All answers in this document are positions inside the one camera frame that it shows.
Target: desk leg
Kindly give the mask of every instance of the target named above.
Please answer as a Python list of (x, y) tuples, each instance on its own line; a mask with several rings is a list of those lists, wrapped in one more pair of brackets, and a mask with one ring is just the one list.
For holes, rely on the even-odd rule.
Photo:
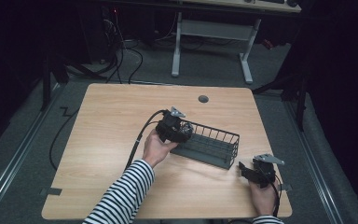
[(172, 62), (173, 77), (179, 76), (181, 33), (182, 33), (182, 12), (178, 12), (178, 22), (176, 27), (176, 46), (175, 46), (175, 52), (173, 53), (173, 62)]
[(251, 52), (252, 49), (252, 45), (255, 42), (255, 36), (257, 35), (257, 31), (258, 31), (258, 27), (260, 26), (260, 19), (257, 19), (255, 21), (255, 25), (252, 29), (249, 41), (248, 41), (248, 45), (246, 47), (246, 51), (244, 53), (240, 54), (240, 59), (241, 59), (241, 65), (242, 65), (242, 72), (243, 75), (245, 77), (245, 82), (247, 84), (252, 84), (253, 83), (253, 79), (252, 79), (252, 74), (251, 71), (249, 69), (249, 64), (248, 64), (248, 57), (249, 57), (249, 53)]

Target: metal basket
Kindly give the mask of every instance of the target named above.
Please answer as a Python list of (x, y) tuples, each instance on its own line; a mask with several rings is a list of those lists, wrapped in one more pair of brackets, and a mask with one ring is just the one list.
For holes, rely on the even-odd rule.
[(182, 120), (182, 123), (184, 122), (192, 124), (193, 134), (189, 140), (179, 144), (171, 153), (229, 169), (237, 157), (240, 136)]

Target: striped sleeve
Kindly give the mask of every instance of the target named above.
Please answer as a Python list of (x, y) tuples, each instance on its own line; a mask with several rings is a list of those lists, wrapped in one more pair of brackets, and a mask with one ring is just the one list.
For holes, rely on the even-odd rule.
[(280, 219), (273, 216), (256, 217), (252, 224), (284, 224)]
[(154, 179), (149, 164), (143, 160), (135, 161), (109, 187), (83, 223), (132, 223)]

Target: person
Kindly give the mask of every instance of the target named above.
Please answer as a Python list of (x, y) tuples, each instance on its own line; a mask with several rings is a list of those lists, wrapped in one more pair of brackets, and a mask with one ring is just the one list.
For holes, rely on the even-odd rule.
[[(155, 180), (153, 168), (163, 161), (177, 145), (174, 142), (163, 143), (156, 130), (152, 130), (145, 140), (142, 159), (134, 161), (124, 171), (122, 177), (109, 187), (83, 223), (132, 223), (146, 193)], [(276, 198), (272, 186), (260, 189), (253, 182), (249, 182), (249, 184), (258, 214), (253, 223), (283, 224), (281, 220), (272, 215)]]

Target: table top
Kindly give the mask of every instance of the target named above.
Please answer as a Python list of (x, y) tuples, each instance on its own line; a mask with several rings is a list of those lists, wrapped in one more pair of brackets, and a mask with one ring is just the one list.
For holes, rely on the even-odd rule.
[[(209, 102), (201, 103), (200, 95), (206, 95)], [(85, 218), (122, 175), (150, 116), (172, 106), (185, 113), (186, 120), (239, 134), (238, 156), (227, 170), (169, 154), (155, 168), (156, 181), (137, 218), (254, 217), (249, 185), (241, 177), (238, 161), (252, 167), (255, 155), (272, 152), (249, 89), (91, 84), (51, 186), (62, 192), (48, 195), (43, 218)], [(142, 158), (145, 139), (154, 127), (145, 130), (135, 160)], [(278, 216), (291, 214), (283, 192)]]
[(247, 3), (244, 0), (182, 0), (188, 3), (199, 3), (199, 4), (212, 4), (224, 7), (246, 7), (253, 9), (271, 10), (279, 12), (301, 12), (301, 7), (289, 7), (286, 1), (284, 4), (270, 3), (260, 0), (254, 0), (251, 3)]

